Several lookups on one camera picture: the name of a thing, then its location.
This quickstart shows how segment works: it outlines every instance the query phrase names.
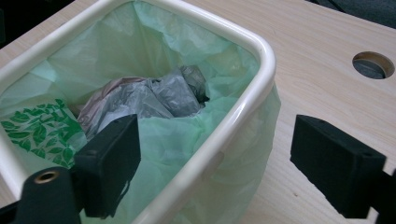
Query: black clamp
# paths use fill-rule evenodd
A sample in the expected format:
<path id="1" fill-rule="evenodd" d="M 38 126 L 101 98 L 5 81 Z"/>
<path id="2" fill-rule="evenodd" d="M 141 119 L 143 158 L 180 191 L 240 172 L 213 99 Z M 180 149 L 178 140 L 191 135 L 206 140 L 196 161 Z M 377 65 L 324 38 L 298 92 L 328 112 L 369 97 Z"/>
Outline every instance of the black clamp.
<path id="1" fill-rule="evenodd" d="M 330 123 L 297 115 L 290 160 L 345 218 L 396 223 L 396 170 L 383 171 L 386 157 Z"/>

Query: white plastic bin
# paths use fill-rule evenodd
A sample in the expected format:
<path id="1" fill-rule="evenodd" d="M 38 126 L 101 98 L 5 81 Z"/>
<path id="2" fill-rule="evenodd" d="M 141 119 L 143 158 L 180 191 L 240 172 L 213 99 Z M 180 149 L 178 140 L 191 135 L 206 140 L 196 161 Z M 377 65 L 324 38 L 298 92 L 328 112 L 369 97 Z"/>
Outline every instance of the white plastic bin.
<path id="1" fill-rule="evenodd" d="M 62 48 L 78 34 L 103 18 L 104 15 L 127 2 L 130 1 L 98 1 L 73 20 L 67 22 L 32 48 L 28 49 L 0 70 L 0 92 L 4 92 L 11 84 L 23 77 L 58 49 Z M 222 122 L 206 138 L 191 159 L 173 177 L 161 193 L 134 220 L 134 223 L 167 223 L 194 196 L 194 193 L 200 186 L 217 171 L 219 165 L 227 157 L 229 150 L 249 150 L 249 146 L 238 145 L 241 144 L 238 142 L 238 138 L 243 138 L 241 136 L 244 134 L 255 132 L 253 131 L 254 129 L 259 130 L 261 128 L 261 126 L 257 126 L 258 124 L 256 122 L 261 119 L 258 111 L 272 109 L 263 107 L 263 103 L 269 94 L 272 94 L 272 97 L 275 97 L 278 101 L 274 83 L 276 59 L 271 47 L 261 37 L 200 8 L 177 0 L 145 0 L 144 2 L 179 15 L 215 35 L 224 37 L 250 52 L 260 65 L 257 74 L 250 81 Z M 260 178 L 254 179 L 256 187 L 260 184 L 263 168 L 272 149 L 272 138 L 274 136 L 275 122 L 280 104 L 275 103 L 273 106 L 274 114 L 276 115 L 272 116 L 271 122 L 264 121 L 262 123 L 268 126 L 268 133 L 264 134 L 266 134 L 265 136 L 270 141 L 263 143 L 259 139 L 259 142 L 256 144 L 257 146 L 255 145 L 257 148 L 262 148 L 262 169 L 256 174 Z M 3 128 L 0 128 L 0 158 L 0 173 L 15 197 L 20 198 L 23 181 L 32 171 L 25 169 L 24 161 L 21 161 L 21 156 L 15 153 L 15 148 L 7 138 L 7 134 Z M 244 204 L 248 204 L 250 199 L 248 198 Z"/>

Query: wooden desk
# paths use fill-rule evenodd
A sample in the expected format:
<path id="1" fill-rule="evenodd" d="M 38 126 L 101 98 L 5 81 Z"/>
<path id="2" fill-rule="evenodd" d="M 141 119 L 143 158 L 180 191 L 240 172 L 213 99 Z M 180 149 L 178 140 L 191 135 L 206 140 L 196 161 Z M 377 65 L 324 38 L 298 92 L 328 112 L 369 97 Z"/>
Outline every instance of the wooden desk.
<path id="1" fill-rule="evenodd" d="M 264 37 L 277 57 L 282 107 L 262 184 L 241 223 L 373 223 L 345 220 L 289 161 L 296 114 L 325 119 L 385 154 L 396 168 L 396 75 L 360 75 L 352 58 L 376 51 L 396 63 L 396 30 L 304 0 L 186 0 Z M 0 50 L 0 66 L 94 0 L 69 8 Z M 0 205 L 13 201 L 0 187 Z"/>

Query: green leaf-print packaging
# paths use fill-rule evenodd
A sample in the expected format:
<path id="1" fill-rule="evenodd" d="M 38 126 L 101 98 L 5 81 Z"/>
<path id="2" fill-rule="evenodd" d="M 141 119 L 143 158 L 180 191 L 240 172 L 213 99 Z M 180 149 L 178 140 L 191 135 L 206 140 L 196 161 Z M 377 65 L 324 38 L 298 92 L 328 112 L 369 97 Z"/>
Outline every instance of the green leaf-print packaging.
<path id="1" fill-rule="evenodd" d="M 16 111 L 1 124 L 16 147 L 66 168 L 87 143 L 76 118 L 60 99 Z"/>

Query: green plastic bag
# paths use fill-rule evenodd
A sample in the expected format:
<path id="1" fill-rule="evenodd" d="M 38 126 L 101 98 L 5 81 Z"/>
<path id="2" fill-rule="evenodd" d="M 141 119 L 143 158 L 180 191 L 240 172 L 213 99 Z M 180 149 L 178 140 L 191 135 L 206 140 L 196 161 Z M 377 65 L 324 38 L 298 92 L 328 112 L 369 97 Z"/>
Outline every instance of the green plastic bag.
<path id="1" fill-rule="evenodd" d="M 142 161 L 115 217 L 100 220 L 81 213 L 83 223 L 131 223 L 212 134 L 257 74 L 260 65 L 251 53 L 166 10 L 141 1 L 127 3 L 8 88 L 0 97 L 0 117 L 49 99 L 82 105 L 114 78 L 160 77 L 177 66 L 194 64 L 205 76 L 210 98 L 205 108 L 191 118 L 139 120 Z M 174 223 L 239 220 L 261 182 L 279 108 L 273 88 L 236 136 L 219 169 Z M 35 159 L 27 163 L 32 173 L 43 166 Z"/>
<path id="2" fill-rule="evenodd" d="M 73 156 L 87 143 L 76 118 L 60 99 L 16 111 L 1 124 L 16 147 L 66 168 L 74 165 Z"/>

